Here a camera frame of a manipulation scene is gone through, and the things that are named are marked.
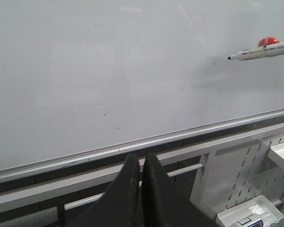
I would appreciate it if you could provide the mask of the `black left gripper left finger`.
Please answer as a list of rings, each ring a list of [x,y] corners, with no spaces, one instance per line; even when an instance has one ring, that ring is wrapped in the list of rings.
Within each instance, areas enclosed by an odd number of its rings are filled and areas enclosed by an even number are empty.
[[[140,166],[129,154],[115,180],[101,198],[91,204],[68,227],[132,227],[137,210]]]

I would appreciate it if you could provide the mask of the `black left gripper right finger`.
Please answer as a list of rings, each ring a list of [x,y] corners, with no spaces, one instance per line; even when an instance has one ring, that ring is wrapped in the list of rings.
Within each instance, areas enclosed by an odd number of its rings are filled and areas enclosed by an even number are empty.
[[[155,154],[143,166],[142,209],[146,227],[217,226],[177,189]]]

